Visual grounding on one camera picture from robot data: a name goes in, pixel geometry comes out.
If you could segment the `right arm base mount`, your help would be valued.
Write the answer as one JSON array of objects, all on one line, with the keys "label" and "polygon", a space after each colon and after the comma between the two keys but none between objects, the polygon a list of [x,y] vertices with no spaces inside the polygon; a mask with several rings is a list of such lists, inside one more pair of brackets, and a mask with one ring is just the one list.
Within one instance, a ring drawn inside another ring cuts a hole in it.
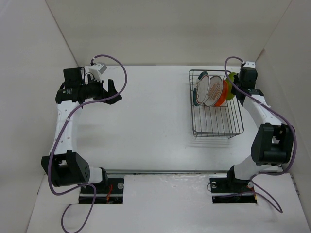
[{"label": "right arm base mount", "polygon": [[208,187],[213,204],[257,204],[250,180],[230,181],[228,177],[210,176]]}]

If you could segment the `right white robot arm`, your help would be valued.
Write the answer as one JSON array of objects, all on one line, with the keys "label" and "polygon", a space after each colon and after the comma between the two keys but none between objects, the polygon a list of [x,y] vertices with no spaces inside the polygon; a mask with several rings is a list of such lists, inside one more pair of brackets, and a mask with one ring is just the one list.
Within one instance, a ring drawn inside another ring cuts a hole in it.
[{"label": "right white robot arm", "polygon": [[280,121],[275,113],[269,111],[264,94],[255,88],[258,73],[254,67],[245,65],[234,76],[234,85],[242,92],[232,88],[241,106],[248,111],[258,128],[252,143],[250,155],[227,172],[225,186],[236,191],[242,183],[248,183],[253,175],[272,167],[288,163],[294,143],[290,127]]}]

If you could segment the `white plate blue rim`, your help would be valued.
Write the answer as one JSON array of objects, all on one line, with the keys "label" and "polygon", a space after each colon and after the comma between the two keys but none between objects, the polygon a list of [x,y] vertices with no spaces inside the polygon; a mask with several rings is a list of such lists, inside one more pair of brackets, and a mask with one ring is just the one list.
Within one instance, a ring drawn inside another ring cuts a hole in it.
[{"label": "white plate blue rim", "polygon": [[193,104],[201,106],[207,99],[210,86],[210,77],[207,71],[200,73],[196,79],[195,88],[193,89]]}]

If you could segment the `white plate orange sunburst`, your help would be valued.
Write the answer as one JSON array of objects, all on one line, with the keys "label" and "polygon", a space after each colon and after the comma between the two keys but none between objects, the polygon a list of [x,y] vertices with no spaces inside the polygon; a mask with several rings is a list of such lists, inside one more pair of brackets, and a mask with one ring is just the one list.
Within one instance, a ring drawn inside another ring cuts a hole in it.
[{"label": "white plate orange sunburst", "polygon": [[210,78],[209,90],[207,99],[204,102],[205,106],[213,106],[220,98],[223,90],[223,80],[220,76],[212,76]]}]

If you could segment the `green plastic plate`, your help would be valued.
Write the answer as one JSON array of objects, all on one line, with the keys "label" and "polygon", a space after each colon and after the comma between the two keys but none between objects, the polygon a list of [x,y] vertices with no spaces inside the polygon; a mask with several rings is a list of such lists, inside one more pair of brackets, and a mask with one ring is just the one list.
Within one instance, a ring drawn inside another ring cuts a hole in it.
[{"label": "green plastic plate", "polygon": [[237,75],[238,74],[236,72],[230,72],[228,77],[225,79],[228,85],[228,95],[226,97],[226,100],[231,100],[235,97],[235,95],[231,93],[233,87],[231,81],[233,82],[235,80],[235,76]]}]

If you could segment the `orange plastic plate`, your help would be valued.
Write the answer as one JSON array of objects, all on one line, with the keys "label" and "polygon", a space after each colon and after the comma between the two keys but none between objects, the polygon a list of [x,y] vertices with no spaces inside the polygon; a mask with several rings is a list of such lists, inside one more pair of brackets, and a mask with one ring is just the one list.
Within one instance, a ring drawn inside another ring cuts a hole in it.
[{"label": "orange plastic plate", "polygon": [[214,106],[221,106],[227,98],[227,95],[229,93],[229,86],[226,80],[223,80],[223,89],[222,89],[222,93],[219,97],[219,99],[216,101],[216,103],[214,104]]}]

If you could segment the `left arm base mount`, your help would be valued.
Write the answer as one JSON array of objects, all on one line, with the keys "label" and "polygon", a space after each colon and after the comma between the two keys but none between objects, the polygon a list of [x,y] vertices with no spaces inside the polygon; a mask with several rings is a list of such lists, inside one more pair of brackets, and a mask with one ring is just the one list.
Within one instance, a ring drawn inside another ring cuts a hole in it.
[{"label": "left arm base mount", "polygon": [[[108,184],[94,184],[96,187],[95,204],[123,204],[124,176],[108,178]],[[94,190],[90,186],[82,187],[78,197],[79,204],[92,204]]]}]

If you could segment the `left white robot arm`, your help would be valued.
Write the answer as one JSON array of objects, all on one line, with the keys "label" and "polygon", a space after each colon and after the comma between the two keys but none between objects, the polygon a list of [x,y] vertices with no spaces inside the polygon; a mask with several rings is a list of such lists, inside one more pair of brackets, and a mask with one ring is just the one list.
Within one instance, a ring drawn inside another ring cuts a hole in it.
[{"label": "left white robot arm", "polygon": [[77,152],[77,131],[82,104],[88,99],[114,104],[122,99],[108,80],[108,89],[103,86],[102,75],[107,67],[98,63],[84,68],[64,69],[64,82],[57,91],[57,123],[55,138],[48,156],[43,156],[41,165],[55,187],[91,183],[99,193],[108,189],[109,181],[104,168],[91,167]]}]

